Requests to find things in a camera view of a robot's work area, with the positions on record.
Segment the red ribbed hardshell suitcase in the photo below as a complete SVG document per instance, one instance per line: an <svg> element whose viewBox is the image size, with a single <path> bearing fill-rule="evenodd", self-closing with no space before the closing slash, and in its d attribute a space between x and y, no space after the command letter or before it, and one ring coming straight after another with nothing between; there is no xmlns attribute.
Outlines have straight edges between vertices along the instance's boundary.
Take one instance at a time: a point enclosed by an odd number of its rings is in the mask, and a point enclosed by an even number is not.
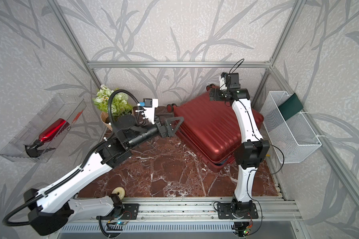
<svg viewBox="0 0 359 239"><path fill-rule="evenodd" d="M177 136L213 172L220 172L235 162L234 151L241 145L241 133L237 117L230 102L210 101L207 92L180 106L168 104L167 111L184 122ZM260 130L263 116L252 109L255 123Z"/></svg>

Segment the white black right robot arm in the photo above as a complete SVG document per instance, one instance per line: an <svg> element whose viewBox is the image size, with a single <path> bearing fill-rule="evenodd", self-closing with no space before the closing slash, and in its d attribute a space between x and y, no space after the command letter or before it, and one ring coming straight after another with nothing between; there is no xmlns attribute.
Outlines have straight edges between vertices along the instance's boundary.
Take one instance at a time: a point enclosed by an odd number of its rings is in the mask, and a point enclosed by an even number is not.
<svg viewBox="0 0 359 239"><path fill-rule="evenodd" d="M246 89L209 90L211 101L230 102L237 117L241 145L234 151L238 165L238 181L229 204L218 203L219 219L257 219L257 200L252 198L255 173L272 144L264 140L254 119L251 101Z"/></svg>

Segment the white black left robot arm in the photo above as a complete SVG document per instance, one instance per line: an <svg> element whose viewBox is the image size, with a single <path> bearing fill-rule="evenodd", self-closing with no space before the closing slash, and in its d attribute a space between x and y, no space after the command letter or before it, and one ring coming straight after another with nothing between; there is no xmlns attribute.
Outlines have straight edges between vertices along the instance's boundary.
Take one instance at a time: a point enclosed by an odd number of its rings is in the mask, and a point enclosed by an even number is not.
<svg viewBox="0 0 359 239"><path fill-rule="evenodd" d="M77 200L81 189L132 156L131 149L157 137L175 136L183 117L168 118L161 122L155 116L156 99L136 102L138 115L149 124L141 126L138 117L124 115L115 120L112 102L119 93L136 97L126 90L115 90L108 100L108 115L114 135L89 150L83 162L74 170L40 190L30 189L24 194L24 204L9 212L2 220L4 226L31 226L39 235L47 236L63 228L67 223L95 217L112 220L125 213L121 196L116 191L102 198Z"/></svg>

